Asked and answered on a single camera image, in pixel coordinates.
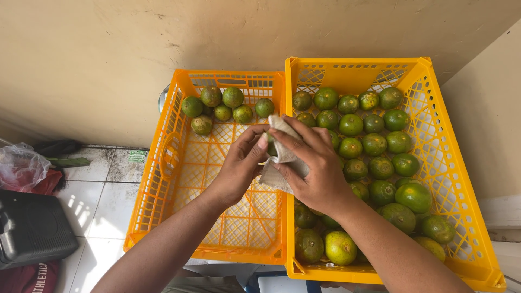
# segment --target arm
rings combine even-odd
[[[266,160],[268,125],[250,126],[230,146],[215,180],[179,212],[150,231],[100,279],[95,292],[161,292],[219,216],[238,203]]]
[[[304,141],[274,129],[271,134],[302,159],[310,171],[302,179],[284,164],[276,168],[295,197],[342,225],[389,292],[473,292],[429,251],[354,195],[341,169],[332,167],[338,165],[338,159],[325,128],[310,129],[290,117],[284,120]]]

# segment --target yellow plastic crate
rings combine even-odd
[[[430,190],[434,198],[433,214],[448,218],[456,228],[454,241],[445,246],[445,265],[474,290],[505,291],[505,279],[492,250],[430,58],[288,58],[286,114],[300,113],[291,110],[291,97],[297,90],[313,94],[320,87],[333,87],[340,95],[358,95],[368,89],[379,92],[390,86],[404,93],[401,109],[412,118],[405,132],[414,143],[410,153],[421,164],[414,178]],[[309,112],[318,114],[316,108]],[[383,115],[380,109],[373,113]],[[363,111],[357,114],[368,115]],[[382,284],[370,265],[353,263],[327,268],[326,260],[314,265],[299,263],[294,251],[293,196],[288,195],[287,202],[286,268],[290,278]]]
[[[182,100],[203,87],[237,87],[253,107],[267,97],[285,112],[283,71],[176,70],[150,147],[123,249],[128,251],[149,231],[197,197],[217,176],[230,144],[248,127],[214,119],[209,136],[191,131]],[[251,124],[267,123],[257,117]],[[255,180],[243,199],[217,220],[193,258],[284,264],[286,195]]]

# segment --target hand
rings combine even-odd
[[[277,164],[274,167],[286,179],[297,199],[309,208],[333,217],[332,214],[341,201],[356,196],[344,179],[329,132],[326,128],[308,128],[288,116],[283,116],[282,119],[304,140],[295,139],[275,129],[270,129],[269,132],[309,166],[309,174],[302,179],[286,164]]]
[[[257,124],[247,128],[237,140],[231,144],[221,171],[208,186],[219,196],[225,208],[237,204],[248,190],[248,186],[257,177],[267,160],[267,135],[269,124]]]

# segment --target white cloth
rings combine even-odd
[[[294,138],[302,140],[302,137],[279,116],[270,115],[268,117],[268,121],[272,128],[284,131]],[[307,174],[309,174],[309,167],[306,165],[306,163],[304,163],[304,161],[299,159],[293,152],[291,152],[277,140],[274,141],[274,145],[275,149],[277,150],[277,156],[272,156],[266,161],[264,168],[260,173],[259,184],[266,184],[269,187],[280,189],[282,191],[293,194],[293,190],[291,190],[290,185],[279,173],[279,171],[273,167],[273,164],[286,163],[293,170],[295,170],[301,178],[304,178],[307,176]]]

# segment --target left hand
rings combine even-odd
[[[248,186],[257,177],[267,160],[268,141],[264,132],[269,124],[257,124],[247,128],[231,144],[221,171],[208,186],[219,196],[225,208],[237,204],[248,190]]]

